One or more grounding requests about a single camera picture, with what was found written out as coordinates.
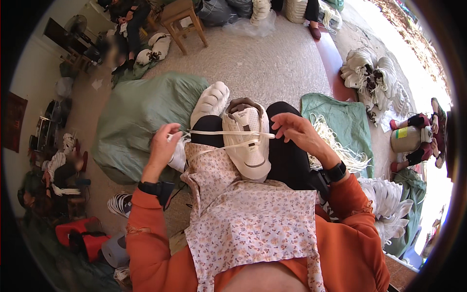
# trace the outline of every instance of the stool leg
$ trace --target stool leg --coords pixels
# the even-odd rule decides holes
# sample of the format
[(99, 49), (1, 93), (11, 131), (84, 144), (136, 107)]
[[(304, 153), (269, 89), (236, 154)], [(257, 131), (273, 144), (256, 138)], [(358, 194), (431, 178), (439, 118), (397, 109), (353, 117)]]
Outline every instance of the stool leg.
[(174, 41), (177, 43), (178, 47), (180, 48), (180, 50), (182, 51), (182, 53), (184, 55), (186, 55), (186, 50), (185, 50), (185, 47), (183, 46), (182, 42), (180, 41), (180, 39), (178, 38), (176, 32), (174, 31), (174, 29), (172, 28), (172, 26), (170, 25), (169, 22), (166, 22), (164, 23), (164, 26), (165, 28), (169, 31), (170, 35), (172, 36), (172, 38), (174, 39)]
[(180, 21), (174, 21), (175, 26), (177, 27), (178, 31), (183, 31), (183, 26), (180, 24)]
[(198, 32), (199, 37), (205, 44), (205, 47), (208, 46), (206, 37), (204, 35), (203, 29), (201, 28), (201, 24), (199, 24), (199, 18), (196, 16), (195, 11), (193, 9), (190, 10), (190, 18), (193, 24), (195, 25), (196, 31)]
[(152, 27), (152, 29), (156, 32), (158, 30), (157, 23), (154, 21), (154, 19), (151, 17), (151, 13), (149, 13), (148, 17), (146, 18), (148, 21), (149, 25)]

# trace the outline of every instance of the knee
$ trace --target knee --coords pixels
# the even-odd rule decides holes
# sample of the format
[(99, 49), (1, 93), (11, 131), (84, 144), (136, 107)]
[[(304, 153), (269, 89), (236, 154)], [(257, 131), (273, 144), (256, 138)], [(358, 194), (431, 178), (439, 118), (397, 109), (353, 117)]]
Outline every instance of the knee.
[(268, 109), (266, 110), (266, 113), (268, 114), (269, 118), (279, 113), (293, 113), (296, 115), (300, 115), (300, 113), (298, 112), (296, 108), (294, 108), (293, 106), (291, 106), (285, 101), (278, 101), (278, 102), (273, 103), (272, 105), (268, 107)]
[(195, 131), (215, 132), (222, 130), (222, 118), (216, 115), (202, 116), (193, 126)]

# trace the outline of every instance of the shoe tongue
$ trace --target shoe tongue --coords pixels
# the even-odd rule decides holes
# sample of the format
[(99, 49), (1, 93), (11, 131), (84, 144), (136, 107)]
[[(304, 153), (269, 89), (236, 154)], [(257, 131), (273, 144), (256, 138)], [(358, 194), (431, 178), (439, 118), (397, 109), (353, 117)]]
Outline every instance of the shoe tongue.
[(243, 127), (244, 131), (260, 131), (259, 129), (259, 113), (254, 107), (247, 107), (241, 111), (232, 114), (237, 123)]

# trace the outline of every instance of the black plastic bag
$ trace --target black plastic bag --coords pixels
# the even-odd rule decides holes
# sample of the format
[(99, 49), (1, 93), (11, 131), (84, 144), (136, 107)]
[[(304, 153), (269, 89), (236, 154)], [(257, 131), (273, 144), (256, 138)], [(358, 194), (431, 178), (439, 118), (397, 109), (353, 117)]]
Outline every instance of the black plastic bag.
[(238, 16), (243, 18), (251, 18), (253, 14), (252, 0), (226, 0), (227, 4), (232, 6), (237, 11)]
[(238, 20), (235, 10), (227, 5), (226, 0), (201, 0), (196, 14), (206, 26), (223, 26)]

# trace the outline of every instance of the wooden stool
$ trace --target wooden stool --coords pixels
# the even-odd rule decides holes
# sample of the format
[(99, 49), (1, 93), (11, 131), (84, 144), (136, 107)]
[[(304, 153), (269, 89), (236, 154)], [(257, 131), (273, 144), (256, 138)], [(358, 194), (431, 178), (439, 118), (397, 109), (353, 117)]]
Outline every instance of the wooden stool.
[[(180, 20), (188, 16), (191, 18), (193, 26), (183, 28), (180, 24)], [(186, 55), (186, 49), (180, 41), (179, 37), (183, 36), (186, 38), (186, 34), (195, 29), (198, 31), (198, 35), (205, 44), (205, 47), (207, 47), (207, 40), (203, 32), (202, 24), (200, 23), (198, 16), (195, 14), (193, 2), (191, 0), (176, 0), (175, 2), (167, 5), (162, 12), (161, 22), (163, 26), (165, 26), (165, 28), (169, 31), (170, 35), (177, 43), (180, 50), (182, 50), (184, 55)], [(171, 23), (174, 23), (177, 28), (177, 32), (171, 26)]]

